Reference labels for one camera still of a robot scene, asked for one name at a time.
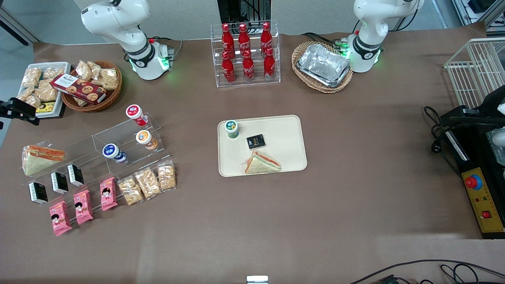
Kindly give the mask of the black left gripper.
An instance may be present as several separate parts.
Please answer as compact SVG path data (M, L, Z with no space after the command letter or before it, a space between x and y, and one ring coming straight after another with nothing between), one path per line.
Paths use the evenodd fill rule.
M451 116L451 126L460 124L483 125L491 127L504 127L504 114L498 110L499 105L503 104L505 97L505 85L494 90L487 95L479 106L479 117L474 116Z

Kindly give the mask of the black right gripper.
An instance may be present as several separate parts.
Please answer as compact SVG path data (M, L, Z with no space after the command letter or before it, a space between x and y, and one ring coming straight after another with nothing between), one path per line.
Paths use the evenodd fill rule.
M40 119L36 117L36 108L16 97L14 97L14 104L0 101L0 117L26 121L34 126L40 124Z

